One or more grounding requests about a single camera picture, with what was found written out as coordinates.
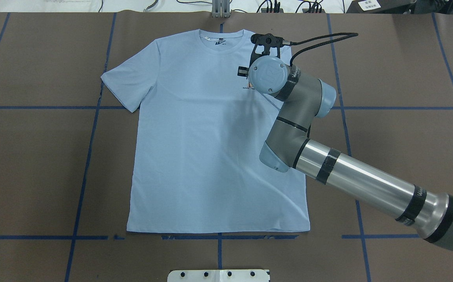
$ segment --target black band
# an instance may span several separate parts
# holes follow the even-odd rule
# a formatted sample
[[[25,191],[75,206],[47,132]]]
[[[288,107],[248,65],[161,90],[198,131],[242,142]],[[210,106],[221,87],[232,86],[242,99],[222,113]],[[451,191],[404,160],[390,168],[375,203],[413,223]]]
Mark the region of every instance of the black band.
[[[327,179],[331,172],[333,171],[334,165],[336,164],[336,160],[340,156],[341,152],[339,150],[331,148],[327,153],[327,157],[325,158],[324,162],[322,163],[321,169],[316,176],[316,180],[321,182],[322,184],[326,184]]]
[[[287,123],[288,125],[291,125],[292,127],[296,127],[297,129],[301,130],[302,132],[307,132],[307,129],[305,127],[302,127],[298,123],[293,123],[291,120],[287,120],[285,118],[281,118],[280,116],[277,117],[277,120],[280,120],[283,123]]]
[[[301,145],[300,150],[298,151],[298,154],[294,158],[293,168],[296,168],[296,165],[298,164],[298,160],[300,159],[300,156],[301,156],[301,152],[303,152],[303,149],[305,148],[305,146],[307,146],[307,143],[309,141],[310,141],[310,139],[307,138],[307,140],[305,140],[305,142],[303,142],[303,144]]]
[[[429,243],[435,243],[439,239],[441,239],[451,226],[451,223],[453,223],[453,196],[451,195],[448,196],[449,196],[448,208],[446,209],[446,213],[444,214],[443,220],[437,227],[436,231],[434,231],[432,235],[425,239],[425,241]]]
[[[426,198],[427,191],[415,185],[415,191],[413,192],[410,203],[402,215],[396,218],[395,221],[400,221],[405,226],[413,225],[413,223],[415,223],[415,218],[420,214],[420,211],[422,211]]]
[[[286,81],[286,84],[284,84],[282,89],[279,91],[279,94],[277,94],[275,98],[279,101],[284,102],[289,97],[296,84],[298,84],[300,75],[301,75],[300,69],[297,66],[292,65],[290,73],[288,74],[288,80]]]

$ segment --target brown table surface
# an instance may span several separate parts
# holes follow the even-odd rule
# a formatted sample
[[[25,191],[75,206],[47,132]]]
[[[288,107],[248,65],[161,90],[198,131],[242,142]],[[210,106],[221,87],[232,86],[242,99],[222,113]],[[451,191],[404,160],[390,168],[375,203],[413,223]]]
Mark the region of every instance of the brown table surface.
[[[310,232],[126,233],[138,115],[99,77],[153,39],[223,22],[291,41],[358,32],[295,60],[340,94],[311,137],[453,194],[453,16],[0,14],[0,281],[217,268],[269,269],[273,282],[453,281],[453,252],[312,179]]]

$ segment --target light blue joint cap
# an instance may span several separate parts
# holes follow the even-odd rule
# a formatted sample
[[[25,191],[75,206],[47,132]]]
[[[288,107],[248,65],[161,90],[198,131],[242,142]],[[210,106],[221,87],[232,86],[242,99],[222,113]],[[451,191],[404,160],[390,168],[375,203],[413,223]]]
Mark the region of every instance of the light blue joint cap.
[[[259,152],[259,160],[269,168],[273,168],[279,172],[287,172],[289,170],[289,166],[284,164],[284,162],[275,155],[275,153],[268,147],[266,142],[263,143],[263,147],[261,148],[261,152]]]
[[[257,91],[272,94],[286,84],[288,70],[281,59],[275,56],[262,56],[249,67],[248,78]]]
[[[321,107],[319,108],[319,112],[316,114],[316,117],[322,118],[329,113],[331,108],[334,105],[334,101],[336,100],[336,90],[328,84],[325,84],[322,80],[319,79],[322,86],[322,99],[321,99]]]

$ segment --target silver cylinder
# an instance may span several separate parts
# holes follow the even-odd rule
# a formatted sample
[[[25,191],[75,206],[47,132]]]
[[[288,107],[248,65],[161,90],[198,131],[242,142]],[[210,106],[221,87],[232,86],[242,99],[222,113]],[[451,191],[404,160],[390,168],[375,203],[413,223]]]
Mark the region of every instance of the silver cylinder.
[[[309,140],[301,151],[296,169],[317,178],[330,150],[328,146]],[[345,154],[340,154],[336,159],[325,184],[334,186],[395,219],[404,214],[415,193],[413,184]],[[413,219],[414,222],[409,222],[409,226],[417,229],[420,237],[429,237],[441,223],[447,205],[447,194],[427,192],[420,213]]]

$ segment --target neckline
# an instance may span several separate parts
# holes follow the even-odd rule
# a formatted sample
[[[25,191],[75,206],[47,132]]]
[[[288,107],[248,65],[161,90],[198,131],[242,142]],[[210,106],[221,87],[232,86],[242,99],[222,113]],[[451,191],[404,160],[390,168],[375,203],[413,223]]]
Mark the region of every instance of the neckline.
[[[205,46],[205,44],[200,39],[201,35],[205,36],[205,37],[211,37],[211,38],[238,38],[238,37],[241,37],[241,39],[239,40],[239,42],[237,42],[234,46],[232,46],[229,49],[213,50],[213,49]],[[230,54],[232,52],[237,51],[243,45],[244,41],[246,41],[246,35],[247,35],[246,30],[239,30],[239,31],[233,32],[233,33],[214,33],[214,32],[204,31],[204,30],[200,30],[200,29],[194,30],[194,37],[196,38],[196,42],[198,43],[199,47],[202,50],[205,50],[206,52],[214,54],[214,55]]]

